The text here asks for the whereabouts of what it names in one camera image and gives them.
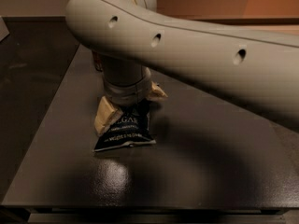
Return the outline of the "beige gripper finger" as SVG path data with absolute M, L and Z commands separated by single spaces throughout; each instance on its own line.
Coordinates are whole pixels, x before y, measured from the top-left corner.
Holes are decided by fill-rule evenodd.
M 99 102 L 97 113 L 94 120 L 96 134 L 101 137 L 108 131 L 121 116 L 123 112 L 118 105 L 110 102 L 106 96 L 103 96 Z
M 151 91 L 147 95 L 147 99 L 152 102 L 161 102 L 168 98 L 164 90 L 155 82 L 151 83 Z

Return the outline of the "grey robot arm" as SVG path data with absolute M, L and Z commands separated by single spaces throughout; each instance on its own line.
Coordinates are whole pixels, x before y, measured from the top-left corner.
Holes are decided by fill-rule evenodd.
M 98 52 L 107 98 L 131 105 L 149 91 L 140 65 L 299 130 L 299 37 L 180 20 L 156 0 L 70 0 L 73 36 Z

